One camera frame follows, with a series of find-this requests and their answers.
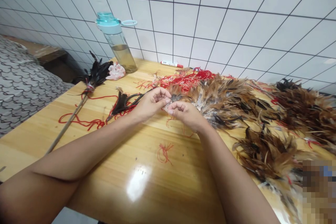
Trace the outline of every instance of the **hand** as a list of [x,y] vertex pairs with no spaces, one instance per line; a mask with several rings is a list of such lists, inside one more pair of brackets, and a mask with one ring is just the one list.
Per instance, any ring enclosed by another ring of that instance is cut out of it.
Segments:
[[208,121],[191,103],[176,101],[168,106],[168,114],[182,121],[196,133],[204,126],[209,126]]
[[157,87],[146,93],[130,114],[140,122],[145,122],[170,103],[171,97],[172,95],[166,89]]

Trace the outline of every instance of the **water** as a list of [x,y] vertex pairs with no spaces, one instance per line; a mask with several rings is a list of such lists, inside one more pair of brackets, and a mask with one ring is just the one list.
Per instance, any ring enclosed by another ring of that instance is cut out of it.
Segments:
[[119,64],[125,68],[127,74],[131,74],[138,70],[128,45],[119,44],[112,46],[112,51],[117,58]]

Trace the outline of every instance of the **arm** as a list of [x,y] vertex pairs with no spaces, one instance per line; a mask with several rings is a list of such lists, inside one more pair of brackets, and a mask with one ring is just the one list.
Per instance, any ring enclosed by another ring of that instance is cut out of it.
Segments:
[[49,153],[0,186],[0,223],[51,223],[80,181],[132,129],[170,102],[159,87],[129,114]]
[[266,198],[217,131],[191,103],[174,102],[169,105],[168,113],[197,132],[215,178],[227,223],[280,223]]

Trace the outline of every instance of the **pink cloth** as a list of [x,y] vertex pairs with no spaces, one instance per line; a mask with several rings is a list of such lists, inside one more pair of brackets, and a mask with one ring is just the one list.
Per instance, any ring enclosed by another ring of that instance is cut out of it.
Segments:
[[111,80],[119,80],[120,78],[124,77],[126,74],[125,68],[120,65],[118,62],[114,62],[108,70],[110,71],[110,76],[107,76],[106,79]]

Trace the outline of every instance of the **cut thread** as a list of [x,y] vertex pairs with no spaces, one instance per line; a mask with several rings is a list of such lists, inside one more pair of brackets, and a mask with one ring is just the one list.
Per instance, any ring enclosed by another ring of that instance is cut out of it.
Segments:
[[163,146],[161,143],[159,145],[159,150],[157,151],[157,159],[161,162],[161,163],[167,163],[169,162],[171,165],[173,165],[171,163],[171,161],[169,160],[168,158],[168,153],[167,151],[169,151],[174,145],[172,144],[168,144],[167,147]]

